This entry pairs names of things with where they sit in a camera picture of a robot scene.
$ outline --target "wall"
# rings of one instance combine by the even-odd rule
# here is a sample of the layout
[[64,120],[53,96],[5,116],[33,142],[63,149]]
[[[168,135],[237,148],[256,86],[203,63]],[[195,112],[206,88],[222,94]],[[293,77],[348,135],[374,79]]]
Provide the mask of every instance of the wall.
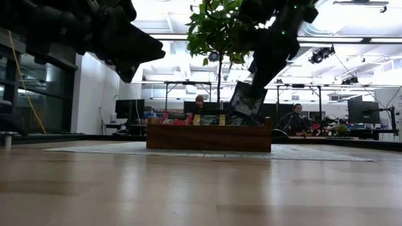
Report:
[[108,124],[110,114],[114,112],[120,78],[115,71],[88,53],[77,55],[75,64],[79,69],[74,80],[71,131],[99,134],[101,114]]
[[[382,103],[385,107],[395,107],[396,127],[402,129],[402,90],[399,88],[391,89],[377,89],[374,91],[374,96],[378,102]],[[380,118],[388,119],[388,128],[391,129],[391,120],[387,112],[380,112]],[[380,139],[383,141],[402,141],[402,133],[399,132],[399,137],[394,137],[392,134],[380,134]]]

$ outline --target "woman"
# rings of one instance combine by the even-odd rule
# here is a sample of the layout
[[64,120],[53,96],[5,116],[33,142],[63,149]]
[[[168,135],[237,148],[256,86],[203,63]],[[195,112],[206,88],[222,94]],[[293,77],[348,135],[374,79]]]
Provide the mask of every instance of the woman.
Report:
[[195,98],[195,108],[193,109],[192,113],[193,113],[193,117],[194,115],[198,114],[198,112],[200,110],[205,110],[205,106],[204,106],[204,98],[201,95],[198,95]]

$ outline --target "track light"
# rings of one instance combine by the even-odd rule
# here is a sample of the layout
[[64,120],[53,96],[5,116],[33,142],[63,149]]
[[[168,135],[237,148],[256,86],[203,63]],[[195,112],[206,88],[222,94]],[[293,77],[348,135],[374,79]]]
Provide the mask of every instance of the track light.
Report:
[[356,76],[353,76],[351,78],[348,78],[346,80],[343,80],[341,85],[353,85],[359,83],[359,80],[357,79]]
[[313,52],[313,55],[308,61],[312,64],[321,63],[327,59],[330,55],[335,53],[335,48],[332,45],[330,48],[320,48]]

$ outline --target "yellow cable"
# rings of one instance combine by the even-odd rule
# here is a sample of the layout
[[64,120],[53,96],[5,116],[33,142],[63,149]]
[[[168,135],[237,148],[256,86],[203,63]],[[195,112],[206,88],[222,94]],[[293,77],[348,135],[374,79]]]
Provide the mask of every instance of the yellow cable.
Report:
[[30,97],[29,97],[29,95],[28,95],[28,91],[26,90],[25,81],[24,81],[24,78],[23,78],[23,74],[21,73],[21,70],[19,69],[19,63],[18,63],[18,59],[17,59],[17,54],[15,53],[14,41],[13,41],[13,37],[11,36],[11,31],[8,31],[8,36],[10,37],[11,48],[13,49],[13,54],[14,54],[14,60],[15,60],[15,63],[17,64],[18,74],[19,74],[19,77],[20,77],[20,79],[21,79],[21,81],[22,81],[22,84],[23,84],[23,87],[24,87],[24,90],[25,90],[26,97],[28,98],[28,102],[30,103],[31,109],[32,109],[32,111],[33,111],[33,113],[34,113],[34,115],[35,115],[35,117],[36,117],[36,120],[39,122],[39,125],[40,125],[40,127],[42,128],[43,133],[46,134],[46,130],[45,130],[45,128],[43,127],[43,124],[42,124],[42,122],[40,121],[40,119],[39,119],[39,117],[38,117],[38,114],[36,113],[35,108],[34,108],[33,105],[32,105],[31,99],[30,99]]

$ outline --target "tree trunk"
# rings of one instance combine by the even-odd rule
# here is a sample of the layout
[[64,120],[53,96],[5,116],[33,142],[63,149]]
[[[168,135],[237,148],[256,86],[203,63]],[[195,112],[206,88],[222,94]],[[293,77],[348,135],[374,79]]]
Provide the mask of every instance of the tree trunk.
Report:
[[217,104],[218,104],[218,109],[220,110],[220,74],[222,73],[222,61],[224,60],[224,56],[222,54],[219,55],[219,68],[218,68],[218,98],[217,98]]

